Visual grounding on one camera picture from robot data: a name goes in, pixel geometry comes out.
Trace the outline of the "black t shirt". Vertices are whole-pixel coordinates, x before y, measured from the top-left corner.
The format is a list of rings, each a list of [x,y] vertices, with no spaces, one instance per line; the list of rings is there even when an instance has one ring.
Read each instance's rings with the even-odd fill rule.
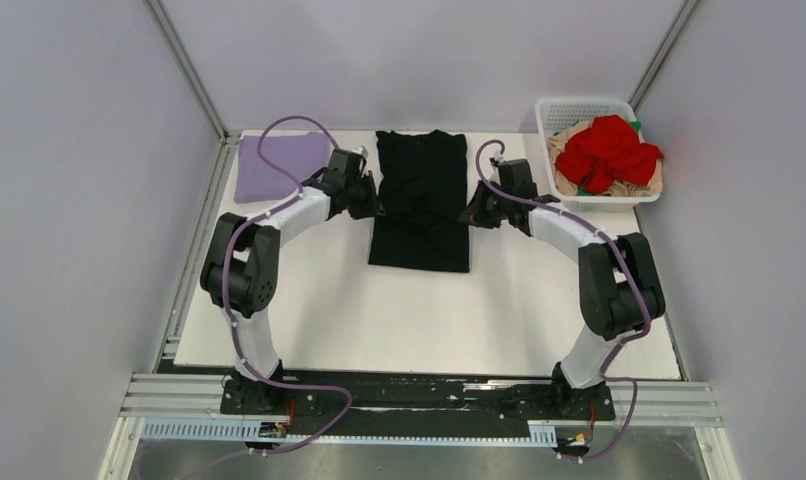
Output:
[[[459,221],[467,206],[466,136],[440,130],[375,135],[385,213],[374,221],[368,263],[468,273],[469,229]]]

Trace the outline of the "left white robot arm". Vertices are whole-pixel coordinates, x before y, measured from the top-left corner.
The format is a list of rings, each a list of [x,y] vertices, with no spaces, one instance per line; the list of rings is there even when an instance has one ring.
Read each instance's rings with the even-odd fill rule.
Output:
[[[383,212],[366,150],[335,148],[326,167],[269,209],[250,217],[226,213],[218,218],[200,286],[226,319],[235,370],[250,382],[246,397],[258,411],[277,411],[289,387],[281,377],[269,320],[282,248],[339,214],[361,220]]]

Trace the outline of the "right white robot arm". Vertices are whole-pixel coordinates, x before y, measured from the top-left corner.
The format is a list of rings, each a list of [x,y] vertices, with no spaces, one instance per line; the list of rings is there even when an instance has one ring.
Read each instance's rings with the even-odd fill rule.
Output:
[[[503,223],[544,242],[578,269],[578,298],[584,326],[554,369],[560,381],[550,403],[575,417],[590,403],[589,390],[605,382],[608,367],[628,343],[647,336],[666,311],[666,300],[648,239],[640,233],[612,236],[541,196],[527,160],[492,159],[495,175],[482,177],[460,216],[477,228]]]

